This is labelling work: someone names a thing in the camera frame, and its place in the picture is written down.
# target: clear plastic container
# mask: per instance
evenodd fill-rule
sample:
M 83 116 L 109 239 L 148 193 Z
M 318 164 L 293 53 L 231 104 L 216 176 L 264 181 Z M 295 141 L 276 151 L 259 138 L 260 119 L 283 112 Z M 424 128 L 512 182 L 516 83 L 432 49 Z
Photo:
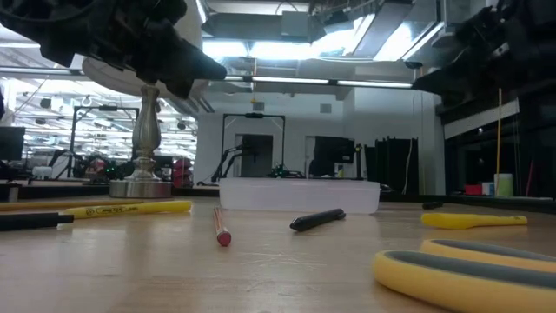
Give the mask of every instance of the clear plastic container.
M 375 213 L 378 183 L 349 180 L 224 178 L 220 203 L 231 210 L 287 210 L 318 212 L 343 209 L 346 213 Z

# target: red pencil eraser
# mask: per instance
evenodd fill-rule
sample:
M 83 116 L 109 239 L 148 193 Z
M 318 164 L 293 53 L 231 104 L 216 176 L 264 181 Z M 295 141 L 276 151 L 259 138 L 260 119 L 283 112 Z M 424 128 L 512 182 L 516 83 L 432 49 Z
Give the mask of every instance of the red pencil eraser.
M 216 240 L 222 247 L 228 247 L 229 243 L 232 242 L 232 234 L 224 231 L 216 237 Z

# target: wooden table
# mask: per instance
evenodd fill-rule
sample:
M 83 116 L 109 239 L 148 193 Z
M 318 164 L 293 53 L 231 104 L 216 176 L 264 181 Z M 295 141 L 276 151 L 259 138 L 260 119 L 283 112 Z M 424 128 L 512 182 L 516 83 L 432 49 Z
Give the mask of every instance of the wooden table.
M 523 213 L 528 227 L 433 230 L 420 224 L 419 204 L 399 203 L 302 234 L 288 227 L 300 213 L 225 210 L 233 240 L 223 248 L 213 228 L 216 203 L 195 199 L 191 214 L 0 233 L 0 310 L 442 312 L 375 283 L 374 253 L 452 238 L 556 256 L 556 216 Z M 437 211 L 516 213 L 456 205 Z

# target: yellow tool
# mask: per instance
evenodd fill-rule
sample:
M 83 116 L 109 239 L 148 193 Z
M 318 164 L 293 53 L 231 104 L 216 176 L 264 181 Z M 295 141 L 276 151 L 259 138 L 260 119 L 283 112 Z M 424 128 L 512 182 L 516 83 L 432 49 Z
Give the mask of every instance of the yellow tool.
M 120 216 L 129 214 L 149 213 L 183 213 L 191 210 L 190 201 L 152 202 L 131 205 L 108 205 L 67 209 L 64 215 L 73 215 L 75 219 L 94 218 L 107 216 Z
M 554 257 L 454 240 L 382 251 L 373 263 L 377 282 L 457 312 L 554 312 L 555 270 Z
M 0 211 L 10 210 L 40 210 L 40 209 L 67 209 L 80 206 L 97 206 L 97 205 L 122 205 L 122 204 L 138 204 L 143 200 L 101 200 L 101 201 L 68 201 L 68 202 L 40 202 L 40 203 L 0 203 Z
M 449 230 L 465 230 L 476 226 L 527 225 L 525 216 L 426 213 L 420 220 L 425 225 Z

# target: yellow highlighter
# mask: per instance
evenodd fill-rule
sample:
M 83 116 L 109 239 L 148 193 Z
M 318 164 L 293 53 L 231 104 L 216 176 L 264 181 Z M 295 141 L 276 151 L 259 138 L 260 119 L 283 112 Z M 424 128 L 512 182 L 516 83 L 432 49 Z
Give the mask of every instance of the yellow highlighter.
M 191 210 L 190 201 L 152 202 L 129 205 L 104 205 L 67 209 L 64 215 L 72 215 L 75 219 L 121 216 L 129 214 L 149 213 L 183 213 Z
M 476 226 L 527 225 L 525 216 L 426 213 L 420 220 L 425 225 L 448 230 L 465 230 Z

